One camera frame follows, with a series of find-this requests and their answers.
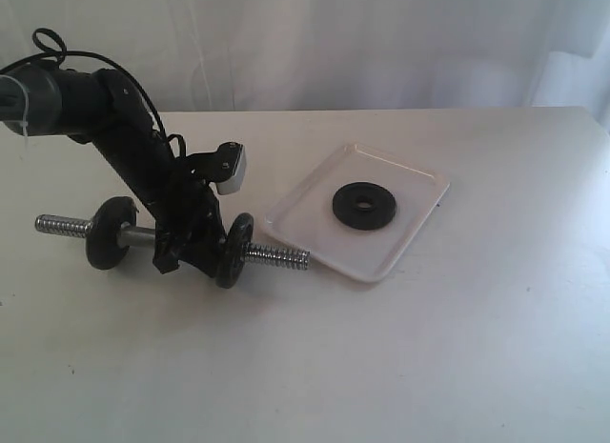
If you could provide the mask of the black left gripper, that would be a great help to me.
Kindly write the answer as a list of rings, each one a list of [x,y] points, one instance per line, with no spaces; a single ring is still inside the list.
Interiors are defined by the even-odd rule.
[[[225,231],[210,184],[219,174],[213,152],[193,153],[175,159],[160,186],[146,194],[142,204],[161,231],[152,258],[161,274],[175,272],[183,252],[184,262],[216,278]]]

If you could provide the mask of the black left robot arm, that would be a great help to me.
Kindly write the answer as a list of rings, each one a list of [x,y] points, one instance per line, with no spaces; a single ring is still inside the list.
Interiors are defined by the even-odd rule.
[[[24,124],[27,135],[92,144],[155,220],[157,269],[185,262],[216,277],[226,239],[209,187],[221,171],[218,157],[174,156],[124,75],[23,66],[1,79],[1,120],[15,132]]]

